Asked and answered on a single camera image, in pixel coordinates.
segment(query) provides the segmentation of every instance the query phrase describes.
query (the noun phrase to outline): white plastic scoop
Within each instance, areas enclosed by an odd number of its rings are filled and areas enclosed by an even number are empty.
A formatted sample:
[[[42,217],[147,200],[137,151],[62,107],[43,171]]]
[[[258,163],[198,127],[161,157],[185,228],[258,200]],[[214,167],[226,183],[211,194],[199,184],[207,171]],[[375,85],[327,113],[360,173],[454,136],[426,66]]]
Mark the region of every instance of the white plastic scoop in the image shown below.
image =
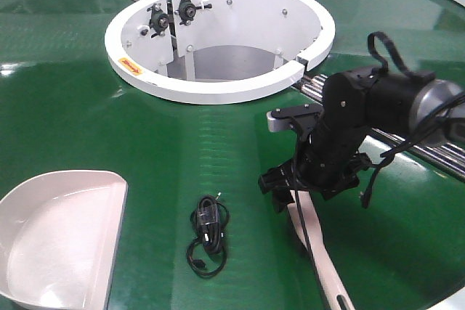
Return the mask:
[[[0,201],[0,293],[31,310],[103,310],[127,183],[107,171],[33,177]]]

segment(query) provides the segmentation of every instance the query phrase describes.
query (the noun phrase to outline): green conveyor belt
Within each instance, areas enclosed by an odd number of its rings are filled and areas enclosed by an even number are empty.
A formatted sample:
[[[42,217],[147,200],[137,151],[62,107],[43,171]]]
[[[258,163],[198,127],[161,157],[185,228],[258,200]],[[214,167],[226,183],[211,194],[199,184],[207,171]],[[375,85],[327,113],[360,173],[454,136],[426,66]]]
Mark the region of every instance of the green conveyor belt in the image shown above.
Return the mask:
[[[312,73],[371,64],[386,31],[413,69],[465,85],[465,10],[449,0],[318,0],[334,16],[329,58]],[[294,135],[264,114],[301,104],[293,89],[238,105],[168,102],[113,72],[103,35],[129,0],[0,0],[0,192],[48,171],[105,169],[129,183],[109,310],[322,309],[310,262],[257,177],[291,157]],[[375,155],[382,146],[366,142]],[[362,188],[370,173],[362,173]],[[376,182],[314,195],[328,252],[357,309],[425,309],[465,283],[464,184],[410,155]],[[185,262],[198,198],[230,209],[225,270]],[[1,310],[17,309],[0,298]]]

